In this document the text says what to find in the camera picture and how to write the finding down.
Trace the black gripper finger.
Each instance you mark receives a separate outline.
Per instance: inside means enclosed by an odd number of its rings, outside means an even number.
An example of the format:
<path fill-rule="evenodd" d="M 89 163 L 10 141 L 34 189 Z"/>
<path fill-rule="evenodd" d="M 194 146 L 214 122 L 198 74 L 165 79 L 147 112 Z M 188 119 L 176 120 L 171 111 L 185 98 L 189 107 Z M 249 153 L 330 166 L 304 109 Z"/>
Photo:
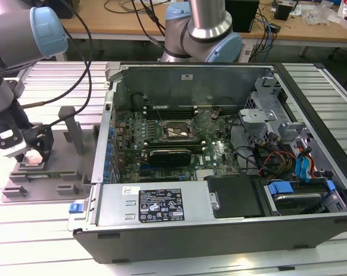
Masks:
<path fill-rule="evenodd" d="M 53 137 L 41 137 L 36 143 L 36 150 L 40 153 L 43 162 L 47 162 L 50 158 L 54 139 Z"/>

